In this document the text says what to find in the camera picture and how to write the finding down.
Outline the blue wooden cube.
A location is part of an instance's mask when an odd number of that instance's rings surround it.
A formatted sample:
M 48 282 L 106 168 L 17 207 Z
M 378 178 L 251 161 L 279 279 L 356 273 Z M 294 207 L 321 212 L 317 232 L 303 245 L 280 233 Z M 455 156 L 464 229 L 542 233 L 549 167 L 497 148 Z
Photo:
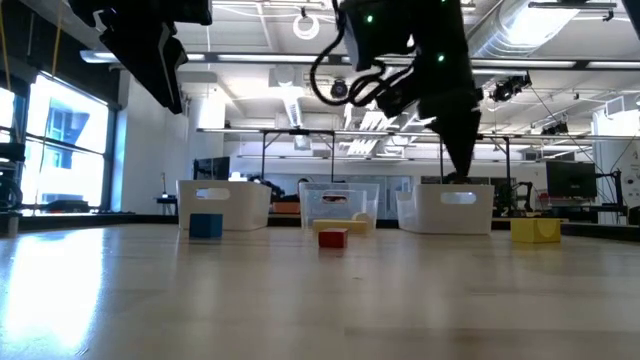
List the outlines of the blue wooden cube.
M 221 214 L 191 214 L 189 223 L 190 238 L 220 238 L 223 235 L 223 216 Z

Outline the red rectangular wooden block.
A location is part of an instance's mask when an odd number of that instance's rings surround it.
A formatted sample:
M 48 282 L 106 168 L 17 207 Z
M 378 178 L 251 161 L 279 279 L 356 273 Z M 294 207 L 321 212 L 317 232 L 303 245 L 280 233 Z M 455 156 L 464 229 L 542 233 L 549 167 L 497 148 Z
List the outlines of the red rectangular wooden block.
M 329 228 L 318 232 L 320 248 L 343 249 L 348 244 L 349 231 L 344 228 Z

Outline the black aluminium table frame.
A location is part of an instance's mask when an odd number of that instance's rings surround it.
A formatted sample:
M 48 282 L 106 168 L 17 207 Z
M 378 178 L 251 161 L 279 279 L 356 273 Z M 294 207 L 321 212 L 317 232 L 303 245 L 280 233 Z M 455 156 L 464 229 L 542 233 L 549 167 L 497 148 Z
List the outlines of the black aluminium table frame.
M 20 232 L 59 230 L 65 228 L 104 227 L 126 224 L 177 225 L 177 216 L 141 214 L 59 214 L 26 216 L 19 220 Z M 563 223 L 564 236 L 615 240 L 640 244 L 640 227 L 623 225 L 597 225 Z

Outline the white poster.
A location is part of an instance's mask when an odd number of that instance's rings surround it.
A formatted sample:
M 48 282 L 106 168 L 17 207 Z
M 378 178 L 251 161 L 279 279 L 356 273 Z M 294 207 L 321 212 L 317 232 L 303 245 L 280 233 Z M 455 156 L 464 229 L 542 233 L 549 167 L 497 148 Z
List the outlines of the white poster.
M 629 208 L 640 207 L 640 151 L 635 145 L 624 153 L 620 165 L 622 195 Z

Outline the black equipment mount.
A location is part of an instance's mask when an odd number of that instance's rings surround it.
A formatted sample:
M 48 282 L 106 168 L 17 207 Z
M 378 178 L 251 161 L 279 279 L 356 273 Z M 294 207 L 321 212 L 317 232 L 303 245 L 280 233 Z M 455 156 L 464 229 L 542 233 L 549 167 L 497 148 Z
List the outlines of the black equipment mount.
M 23 193 L 17 181 L 17 173 L 25 161 L 25 145 L 0 142 L 0 212 L 18 210 Z

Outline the clear plastic bin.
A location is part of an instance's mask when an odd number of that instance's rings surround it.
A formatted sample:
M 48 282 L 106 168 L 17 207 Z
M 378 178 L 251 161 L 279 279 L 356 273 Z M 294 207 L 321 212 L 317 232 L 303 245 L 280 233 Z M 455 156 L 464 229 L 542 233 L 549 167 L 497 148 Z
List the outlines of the clear plastic bin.
M 358 212 L 366 212 L 377 222 L 378 184 L 372 183 L 303 183 L 299 186 L 303 228 L 316 219 L 351 220 Z

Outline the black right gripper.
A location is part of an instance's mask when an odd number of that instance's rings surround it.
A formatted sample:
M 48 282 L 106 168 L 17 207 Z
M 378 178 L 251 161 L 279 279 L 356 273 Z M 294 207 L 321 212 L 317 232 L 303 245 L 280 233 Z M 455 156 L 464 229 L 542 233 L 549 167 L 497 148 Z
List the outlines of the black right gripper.
M 409 72 L 376 97 L 378 107 L 395 116 L 412 104 L 446 146 L 457 178 L 466 178 L 478 137 L 480 94 L 466 47 L 417 47 Z

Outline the yellow arched wooden block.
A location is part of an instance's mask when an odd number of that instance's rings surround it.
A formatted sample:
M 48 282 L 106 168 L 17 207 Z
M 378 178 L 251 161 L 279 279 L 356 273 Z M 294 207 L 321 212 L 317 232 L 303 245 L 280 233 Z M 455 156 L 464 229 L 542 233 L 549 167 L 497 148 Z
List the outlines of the yellow arched wooden block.
M 553 218 L 516 218 L 510 222 L 513 242 L 519 243 L 559 243 L 561 241 L 561 220 Z

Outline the black computer monitor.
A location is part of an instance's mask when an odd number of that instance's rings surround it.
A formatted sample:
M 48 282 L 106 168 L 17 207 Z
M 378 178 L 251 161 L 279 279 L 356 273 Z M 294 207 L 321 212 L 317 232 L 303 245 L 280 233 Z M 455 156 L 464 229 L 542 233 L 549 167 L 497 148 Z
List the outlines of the black computer monitor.
M 227 181 L 230 175 L 230 158 L 217 157 L 193 161 L 194 180 Z
M 546 163 L 547 191 L 556 198 L 598 196 L 593 163 L 549 161 Z

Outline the small black side table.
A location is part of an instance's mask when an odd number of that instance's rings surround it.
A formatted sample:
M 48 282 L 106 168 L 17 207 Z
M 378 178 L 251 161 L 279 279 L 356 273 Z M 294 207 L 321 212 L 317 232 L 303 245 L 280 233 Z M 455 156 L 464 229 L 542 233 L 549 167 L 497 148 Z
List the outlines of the small black side table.
M 166 173 L 160 175 L 162 192 L 155 198 L 156 203 L 161 207 L 161 213 L 166 215 L 178 215 L 178 199 L 176 195 L 171 195 L 167 190 Z

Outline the white plastic bin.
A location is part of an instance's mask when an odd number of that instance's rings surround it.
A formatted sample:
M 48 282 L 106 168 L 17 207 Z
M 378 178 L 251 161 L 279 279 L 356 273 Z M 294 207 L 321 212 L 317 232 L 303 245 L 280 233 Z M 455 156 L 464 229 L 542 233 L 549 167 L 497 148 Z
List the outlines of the white plastic bin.
M 397 192 L 399 228 L 421 234 L 489 235 L 494 187 L 473 184 L 418 184 Z
M 253 231 L 267 226 L 271 188 L 253 182 L 178 180 L 179 227 L 188 231 L 193 215 L 221 215 L 222 229 Z

